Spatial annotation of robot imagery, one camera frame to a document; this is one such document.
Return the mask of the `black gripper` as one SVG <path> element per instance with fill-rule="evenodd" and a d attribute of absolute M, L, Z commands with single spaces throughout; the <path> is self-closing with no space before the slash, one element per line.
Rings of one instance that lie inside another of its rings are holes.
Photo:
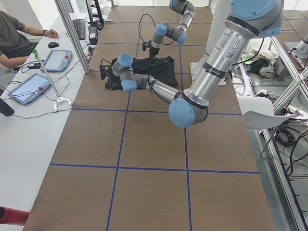
<path fill-rule="evenodd" d="M 150 47 L 149 59 L 153 60 L 158 55 L 159 51 L 160 51 L 159 48 Z"/>

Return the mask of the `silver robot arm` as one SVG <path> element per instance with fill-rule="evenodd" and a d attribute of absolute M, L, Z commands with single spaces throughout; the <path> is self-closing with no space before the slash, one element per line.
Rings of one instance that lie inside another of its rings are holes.
<path fill-rule="evenodd" d="M 152 40 L 143 43 L 143 51 L 148 47 L 149 59 L 152 60 L 158 55 L 164 37 L 168 37 L 178 43 L 184 43 L 187 38 L 187 29 L 195 18 L 195 7 L 188 0 L 171 0 L 169 8 L 182 15 L 183 18 L 177 28 L 172 27 L 168 22 L 163 21 L 156 25 Z"/>
<path fill-rule="evenodd" d="M 282 29 L 282 0 L 232 0 L 227 8 L 225 29 L 209 57 L 203 62 L 192 85 L 179 91 L 154 79 L 135 74 L 133 59 L 122 53 L 112 66 L 124 91 L 147 89 L 169 103 L 169 118 L 174 125 L 187 128 L 203 122 L 208 115 L 209 98 L 252 38 L 271 37 Z"/>

